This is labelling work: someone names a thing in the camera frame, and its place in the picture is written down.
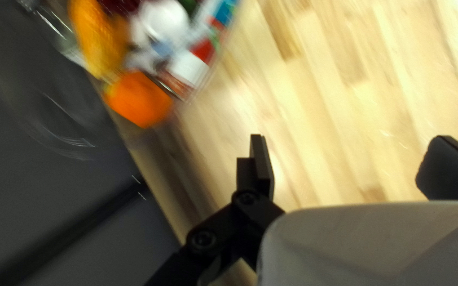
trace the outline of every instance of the screw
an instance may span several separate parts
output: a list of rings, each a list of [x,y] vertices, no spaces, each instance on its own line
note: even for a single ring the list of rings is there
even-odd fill
[[[211,231],[198,231],[192,237],[192,245],[198,249],[207,249],[215,244],[216,236]]]
[[[238,200],[243,205],[253,205],[257,199],[258,197],[251,192],[244,192],[238,196]]]

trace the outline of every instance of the black plastic part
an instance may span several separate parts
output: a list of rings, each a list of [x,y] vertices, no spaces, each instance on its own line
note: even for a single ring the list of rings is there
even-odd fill
[[[416,176],[416,185],[428,199],[458,200],[458,141],[437,136]]]
[[[13,286],[23,282],[136,199],[138,192],[148,190],[148,186],[140,175],[133,176],[129,180],[129,185],[122,190],[93,207],[91,211],[65,224],[49,238],[32,244],[33,248],[17,255],[15,259],[1,267],[0,286]]]
[[[251,135],[250,157],[237,159],[237,187],[232,202],[194,227],[187,235],[187,244],[145,286],[205,286],[239,258],[256,270],[264,232],[284,213],[271,201],[273,171],[261,135]],[[172,278],[177,273],[188,277]]]

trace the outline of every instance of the green object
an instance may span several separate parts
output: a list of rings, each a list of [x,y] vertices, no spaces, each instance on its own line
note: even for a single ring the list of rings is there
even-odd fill
[[[185,10],[188,13],[188,16],[192,16],[192,14],[195,11],[195,8],[197,7],[197,1],[196,0],[178,0],[180,4],[185,8]]]

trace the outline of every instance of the gray surface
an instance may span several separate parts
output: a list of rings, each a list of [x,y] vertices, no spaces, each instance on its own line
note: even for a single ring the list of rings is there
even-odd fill
[[[137,172],[82,69],[48,45],[19,12],[11,6],[3,8],[0,263],[95,204]],[[90,160],[65,157],[44,145],[47,140],[33,139],[23,131],[23,114],[47,111],[26,97],[36,86],[56,101],[63,100],[71,114],[96,134],[100,147],[89,152]],[[51,116],[47,123],[54,125],[55,119]],[[65,129],[56,131],[71,132],[68,124],[62,122]],[[112,218],[27,285],[142,284],[179,247],[155,200],[151,194],[146,196],[147,202],[139,200]]]

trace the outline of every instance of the orange object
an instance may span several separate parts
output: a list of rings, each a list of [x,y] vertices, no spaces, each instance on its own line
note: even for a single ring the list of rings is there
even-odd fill
[[[124,74],[109,87],[105,102],[142,128],[164,120],[173,105],[173,100],[140,71]]]
[[[89,73],[113,77],[128,50],[127,21],[106,15],[97,0],[70,0],[69,16]]]

